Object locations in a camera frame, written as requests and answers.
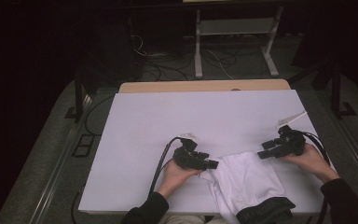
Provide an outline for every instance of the dark background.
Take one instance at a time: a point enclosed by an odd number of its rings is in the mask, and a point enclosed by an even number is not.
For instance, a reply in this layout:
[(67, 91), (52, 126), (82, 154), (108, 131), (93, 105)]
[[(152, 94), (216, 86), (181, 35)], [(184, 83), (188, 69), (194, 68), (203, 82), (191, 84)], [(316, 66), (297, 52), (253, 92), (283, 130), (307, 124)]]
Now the dark background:
[[(76, 75), (89, 93), (140, 76), (142, 60), (131, 50), (128, 17), (134, 33), (164, 49), (180, 53), (182, 36), (194, 35), (195, 13), (190, 10), (131, 14), (65, 10), (121, 5), (103, 0), (92, 5), (74, 0), (0, 1), (0, 209), (51, 108)], [(233, 9), (217, 11), (211, 9), (203, 16), (220, 19), (242, 14)], [(263, 16), (265, 11), (252, 10), (251, 15)], [(287, 6), (279, 29), (280, 35), (286, 33), (305, 34), (296, 65), (312, 66), (328, 55), (358, 85), (358, 4)]]

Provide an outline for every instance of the white table surface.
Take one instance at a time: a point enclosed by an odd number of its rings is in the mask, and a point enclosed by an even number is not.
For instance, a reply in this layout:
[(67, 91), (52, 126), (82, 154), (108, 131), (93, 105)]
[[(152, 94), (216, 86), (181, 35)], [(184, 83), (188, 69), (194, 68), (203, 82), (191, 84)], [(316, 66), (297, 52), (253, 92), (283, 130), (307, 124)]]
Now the white table surface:
[[(140, 206), (163, 149), (179, 133), (195, 134), (200, 139), (196, 150), (209, 153), (211, 158), (257, 152), (263, 149), (262, 143), (279, 137), (275, 128), (278, 119), (303, 110), (296, 91), (118, 93), (78, 209), (122, 213)], [(316, 134), (308, 115), (290, 127)], [(172, 144), (166, 161), (179, 146), (179, 141)], [(272, 164), (286, 197), (296, 205), (293, 213), (320, 212), (322, 182), (291, 163), (276, 159), (265, 162)], [(187, 180), (169, 204), (168, 212), (173, 214), (218, 213), (206, 181), (197, 176)]]

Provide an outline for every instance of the gray carpet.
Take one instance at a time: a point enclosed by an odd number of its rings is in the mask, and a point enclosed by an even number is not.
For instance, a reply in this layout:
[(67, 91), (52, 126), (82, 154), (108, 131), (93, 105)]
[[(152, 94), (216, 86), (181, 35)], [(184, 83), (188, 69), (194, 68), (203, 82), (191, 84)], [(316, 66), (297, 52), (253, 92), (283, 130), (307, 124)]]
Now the gray carpet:
[[(216, 44), (214, 40), (209, 40), (203, 45), (204, 49), (212, 51), (217, 57), (227, 57), (220, 65), (219, 62), (213, 60), (213, 55), (208, 54), (208, 51), (203, 51), (203, 79), (229, 79), (221, 66), (224, 67), (226, 73), (237, 79), (270, 78), (259, 52), (266, 38), (246, 36), (240, 40), (228, 40), (228, 44)], [(300, 40), (300, 36), (286, 36), (276, 40), (271, 55), (281, 73), (281, 78), (287, 79), (302, 70), (290, 66)], [(161, 80), (184, 80), (186, 78), (183, 73), (187, 74), (187, 79), (194, 79), (191, 50), (183, 57), (168, 55), (163, 58), (149, 59), (148, 62), (142, 81), (154, 81), (158, 77)], [(153, 64), (181, 69), (178, 72), (166, 68), (161, 72)], [(329, 109), (330, 89), (315, 91), (310, 85), (313, 77), (314, 75), (310, 75), (299, 80), (292, 86), (292, 89), (297, 90), (338, 173), (358, 194), (358, 162), (351, 146), (353, 142), (358, 146), (358, 115), (345, 117), (343, 120), (334, 117)], [(81, 193), (77, 194), (87, 181), (100, 137), (95, 137), (88, 157), (77, 158), (71, 155), (75, 150), (77, 154), (87, 152), (86, 147), (77, 147), (82, 134), (102, 133), (116, 92), (115, 89), (102, 89), (92, 95), (85, 103), (85, 114), (78, 123), (74, 123), (73, 119), (64, 118), (67, 109), (74, 106), (73, 83), (62, 92), (0, 213), (0, 223), (29, 223), (36, 208), (39, 209), (36, 213), (40, 218), (37, 221), (34, 218), (33, 223), (72, 223), (73, 202), (75, 202), (73, 217), (76, 223), (118, 223), (120, 221), (121, 216), (95, 216), (76, 211), (81, 197)], [(358, 114), (358, 90), (346, 78), (342, 80), (341, 99), (349, 102)], [(81, 142), (86, 145), (90, 142), (90, 138), (84, 136)], [(57, 166), (58, 161), (62, 161), (62, 166)], [(55, 179), (54, 185), (47, 186), (54, 172), (59, 172), (60, 175)], [(41, 206), (37, 205), (45, 189), (50, 189), (51, 194), (48, 196), (45, 194), (45, 198), (48, 197), (49, 201), (45, 209), (40, 209)], [(316, 223), (316, 219), (314, 218), (311, 223)], [(283, 223), (305, 223), (306, 220), (307, 217), (294, 217)]]

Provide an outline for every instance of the hand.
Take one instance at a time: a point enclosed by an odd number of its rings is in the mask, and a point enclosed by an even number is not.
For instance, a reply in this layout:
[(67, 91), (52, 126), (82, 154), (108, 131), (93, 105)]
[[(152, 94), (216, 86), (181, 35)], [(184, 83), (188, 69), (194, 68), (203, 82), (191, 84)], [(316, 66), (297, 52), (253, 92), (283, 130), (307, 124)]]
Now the hand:
[(281, 157), (281, 160), (297, 164), (298, 167), (314, 174), (324, 183), (339, 178), (339, 175), (327, 164), (319, 151), (313, 145), (307, 143), (301, 156), (288, 155)]
[(157, 192), (165, 199), (168, 199), (168, 197), (170, 197), (176, 189), (184, 185), (192, 175), (198, 175), (201, 172), (202, 170), (182, 169), (174, 160), (169, 161), (164, 169), (164, 176), (162, 177), (162, 182)]

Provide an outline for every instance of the person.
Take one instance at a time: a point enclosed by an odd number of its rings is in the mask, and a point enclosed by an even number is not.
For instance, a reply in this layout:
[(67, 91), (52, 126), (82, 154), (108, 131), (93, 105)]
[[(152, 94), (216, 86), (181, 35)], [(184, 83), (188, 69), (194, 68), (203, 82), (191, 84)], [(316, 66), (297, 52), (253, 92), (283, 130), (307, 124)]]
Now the person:
[(306, 144), (301, 156), (289, 155), (282, 157), (281, 160), (295, 163), (324, 183), (321, 192), (330, 205), (332, 223), (358, 224), (358, 197), (348, 183), (327, 164), (313, 145)]
[[(324, 183), (321, 192), (330, 205), (333, 224), (358, 224), (358, 197), (348, 183), (327, 164), (313, 145), (306, 144), (301, 156), (289, 155), (280, 160), (298, 165)], [(121, 224), (158, 223), (169, 209), (167, 199), (170, 195), (183, 186), (192, 175), (198, 175), (201, 172), (193, 169), (184, 170), (174, 161), (168, 162), (158, 190), (153, 192), (143, 205), (132, 208), (123, 217)]]

